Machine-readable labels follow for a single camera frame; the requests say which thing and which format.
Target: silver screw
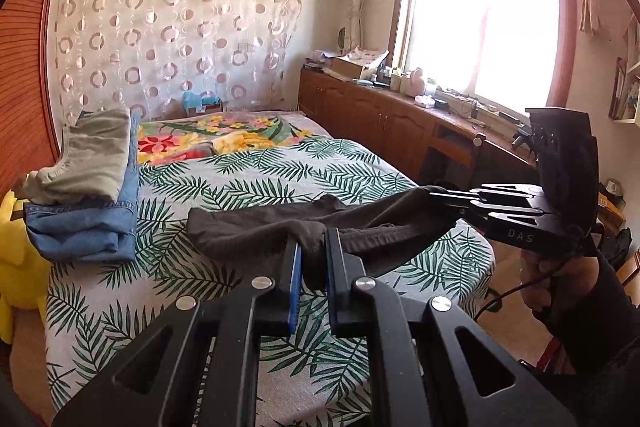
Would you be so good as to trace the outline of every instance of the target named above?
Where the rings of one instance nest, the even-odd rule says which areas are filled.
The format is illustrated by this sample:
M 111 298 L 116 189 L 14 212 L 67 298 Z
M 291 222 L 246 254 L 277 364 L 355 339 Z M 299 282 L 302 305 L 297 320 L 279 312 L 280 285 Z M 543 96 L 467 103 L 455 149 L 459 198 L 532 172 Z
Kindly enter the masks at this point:
M 451 309 L 451 301 L 439 295 L 431 299 L 431 307 L 439 312 L 448 312 Z
M 376 285 L 376 280 L 371 277 L 358 277 L 356 279 L 356 288 L 368 291 L 372 290 Z
M 196 299 L 191 297 L 191 295 L 183 295 L 175 301 L 175 307 L 183 312 L 190 310 L 196 305 Z
M 253 286 L 257 290 L 264 290 L 273 284 L 273 281 L 264 275 L 258 275 L 254 280 L 251 281 L 251 286 Z

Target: blue jeans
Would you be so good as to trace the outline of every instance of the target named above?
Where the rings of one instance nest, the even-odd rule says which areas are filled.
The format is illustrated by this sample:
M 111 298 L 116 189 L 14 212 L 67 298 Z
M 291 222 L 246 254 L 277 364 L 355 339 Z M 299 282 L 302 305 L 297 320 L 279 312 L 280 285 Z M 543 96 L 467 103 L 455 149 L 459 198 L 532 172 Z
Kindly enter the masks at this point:
M 118 201 L 84 198 L 73 204 L 25 204 L 27 235 L 45 259 L 112 263 L 136 258 L 139 124 L 136 112 L 131 115 L 129 160 Z

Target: black cable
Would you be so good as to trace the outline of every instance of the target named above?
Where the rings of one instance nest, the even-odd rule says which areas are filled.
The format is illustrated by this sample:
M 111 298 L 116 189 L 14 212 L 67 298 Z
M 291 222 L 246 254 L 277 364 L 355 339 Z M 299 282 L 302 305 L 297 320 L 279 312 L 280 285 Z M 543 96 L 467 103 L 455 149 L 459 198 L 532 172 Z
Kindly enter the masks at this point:
M 504 299 L 505 297 L 508 297 L 512 293 L 519 292 L 520 290 L 524 290 L 524 288 L 528 288 L 529 286 L 533 286 L 534 284 L 538 284 L 540 282 L 543 282 L 543 280 L 548 279 L 549 277 L 552 277 L 554 273 L 556 273 L 558 270 L 562 269 L 564 267 L 564 265 L 567 264 L 570 260 L 571 260 L 571 257 L 569 257 L 568 259 L 565 259 L 564 261 L 562 261 L 562 263 L 560 263 L 558 267 L 556 267 L 556 268 L 554 268 L 552 270 L 548 270 L 548 271 L 544 272 L 539 277 L 536 277 L 535 279 L 532 279 L 529 282 L 522 283 L 521 285 L 516 286 L 515 288 L 511 288 L 509 291 L 507 291 L 505 293 L 501 293 L 500 295 L 498 295 L 495 299 L 491 299 L 489 302 L 487 302 L 487 304 L 485 304 L 484 306 L 482 306 L 482 308 L 480 308 L 480 311 L 476 314 L 476 316 L 474 317 L 474 320 L 477 322 L 478 321 L 478 317 L 480 315 L 482 315 L 488 308 L 490 308 L 497 301 L 500 301 L 500 300 Z

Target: patterned fabric on wall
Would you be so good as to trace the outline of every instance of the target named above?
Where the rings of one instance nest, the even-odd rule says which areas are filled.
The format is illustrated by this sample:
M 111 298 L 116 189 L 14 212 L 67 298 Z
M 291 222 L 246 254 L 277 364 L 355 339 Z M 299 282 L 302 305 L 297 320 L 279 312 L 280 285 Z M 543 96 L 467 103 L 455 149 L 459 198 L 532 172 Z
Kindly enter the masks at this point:
M 277 108 L 301 0 L 53 0 L 53 114 L 139 106 L 180 115 L 188 89 L 228 109 Z

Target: bed sheet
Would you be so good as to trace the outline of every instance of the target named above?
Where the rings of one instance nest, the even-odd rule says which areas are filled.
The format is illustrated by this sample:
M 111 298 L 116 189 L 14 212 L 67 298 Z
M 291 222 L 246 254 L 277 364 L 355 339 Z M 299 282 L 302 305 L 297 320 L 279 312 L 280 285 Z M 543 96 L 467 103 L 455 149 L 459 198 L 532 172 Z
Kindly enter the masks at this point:
M 365 203 L 415 184 L 364 147 L 325 139 L 163 166 L 142 166 L 137 258 L 129 264 L 57 264 L 46 315 L 47 373 L 62 407 L 162 309 L 181 295 L 220 298 L 257 273 L 239 273 L 194 251 L 192 206 L 228 210 L 333 194 Z M 446 294 L 473 314 L 494 254 L 463 221 L 426 251 L 379 279 L 412 298 Z M 326 299 L 303 288 L 290 339 L 263 338 L 257 426 L 343 425 L 370 410 L 364 339 L 334 339 Z
M 232 152 L 293 145 L 329 137 L 302 113 L 218 112 L 181 120 L 142 123 L 138 163 L 162 165 Z

